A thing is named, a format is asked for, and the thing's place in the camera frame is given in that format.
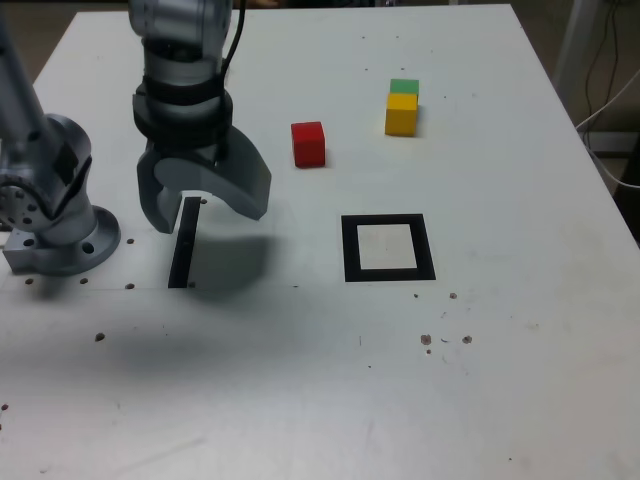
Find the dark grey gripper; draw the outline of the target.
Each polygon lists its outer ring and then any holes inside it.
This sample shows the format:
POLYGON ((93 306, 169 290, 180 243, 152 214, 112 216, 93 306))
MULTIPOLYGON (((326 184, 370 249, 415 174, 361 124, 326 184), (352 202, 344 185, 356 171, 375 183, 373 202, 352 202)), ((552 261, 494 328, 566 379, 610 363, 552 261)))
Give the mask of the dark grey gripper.
POLYGON ((137 164, 140 205, 150 224, 171 234, 181 193, 201 191, 259 220, 268 209, 271 172, 251 140, 232 126, 222 143, 147 142, 137 164))

